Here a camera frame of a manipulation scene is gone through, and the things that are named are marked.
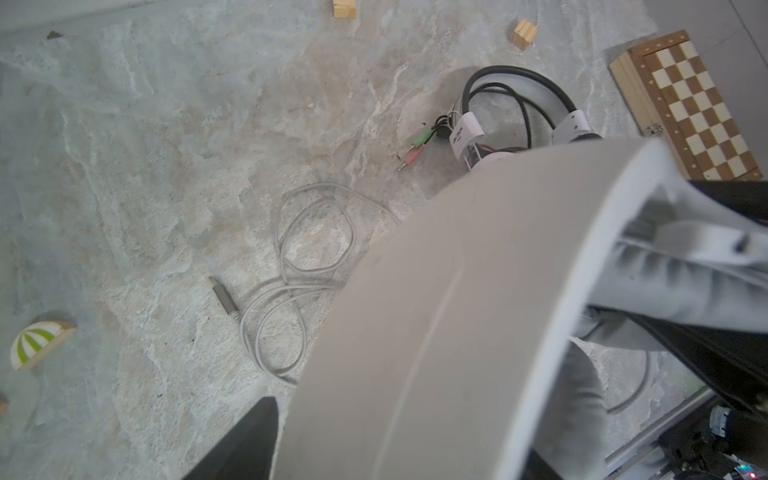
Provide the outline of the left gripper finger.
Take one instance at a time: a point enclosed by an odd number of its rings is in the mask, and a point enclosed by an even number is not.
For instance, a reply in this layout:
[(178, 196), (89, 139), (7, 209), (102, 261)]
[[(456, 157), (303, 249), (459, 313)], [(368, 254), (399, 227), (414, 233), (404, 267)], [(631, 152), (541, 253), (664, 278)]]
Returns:
[(276, 398), (261, 398), (184, 480), (269, 479), (278, 427)]

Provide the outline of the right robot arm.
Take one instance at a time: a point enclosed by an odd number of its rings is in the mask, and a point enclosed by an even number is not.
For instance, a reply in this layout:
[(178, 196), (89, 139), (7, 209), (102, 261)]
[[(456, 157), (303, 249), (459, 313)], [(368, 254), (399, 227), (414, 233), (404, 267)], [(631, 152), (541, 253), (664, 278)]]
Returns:
[(671, 327), (683, 364), (716, 397), (659, 439), (674, 479), (767, 477), (767, 336)]

